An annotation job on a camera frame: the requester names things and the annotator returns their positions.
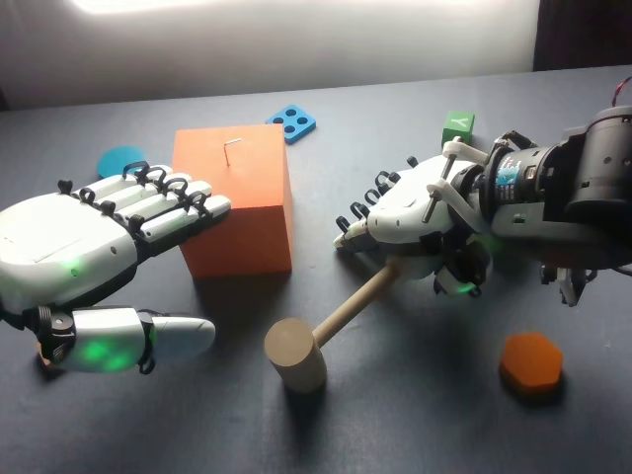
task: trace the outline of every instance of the wooden mallet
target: wooden mallet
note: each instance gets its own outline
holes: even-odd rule
[[[264,349],[285,386],[300,393],[309,393],[322,386],[327,379],[327,365],[321,348],[399,274],[399,267],[394,262],[388,263],[313,333],[305,321],[297,318],[274,324],[266,335]]]

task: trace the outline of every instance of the green cube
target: green cube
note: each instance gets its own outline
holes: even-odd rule
[[[471,112],[450,112],[443,126],[441,136],[441,148],[446,141],[460,136],[468,145],[472,141],[472,129],[474,128],[474,114]]]

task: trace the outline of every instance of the gray table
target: gray table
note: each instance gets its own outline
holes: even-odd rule
[[[603,272],[577,308],[512,257],[478,300],[404,282],[327,346],[324,396],[282,389],[263,354],[278,319],[316,325],[374,270],[341,260],[334,219],[375,174],[436,155],[448,110],[476,113],[477,145],[515,128],[542,144],[608,107],[630,67],[0,114],[0,207],[94,181],[120,144],[169,163],[179,128],[263,122],[295,103],[317,129],[288,147],[291,276],[194,283],[178,249],[107,300],[212,319],[211,352],[150,376],[40,377],[34,338],[0,325],[0,471],[22,473],[559,473],[632,470],[630,281]],[[624,94],[621,101],[631,97]],[[541,331],[566,390],[545,408],[497,374],[505,338]]]

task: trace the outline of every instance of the wall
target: wall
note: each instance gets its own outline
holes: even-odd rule
[[[69,0],[3,0],[0,88],[24,109],[528,71],[537,9],[537,0],[217,0],[90,15]]]

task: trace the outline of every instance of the wooden handle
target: wooden handle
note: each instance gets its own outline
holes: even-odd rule
[[[367,281],[362,288],[314,330],[314,339],[318,347],[322,348],[336,336],[368,303],[377,297],[382,289],[390,286],[399,274],[399,269],[395,264],[387,264],[372,279]]]

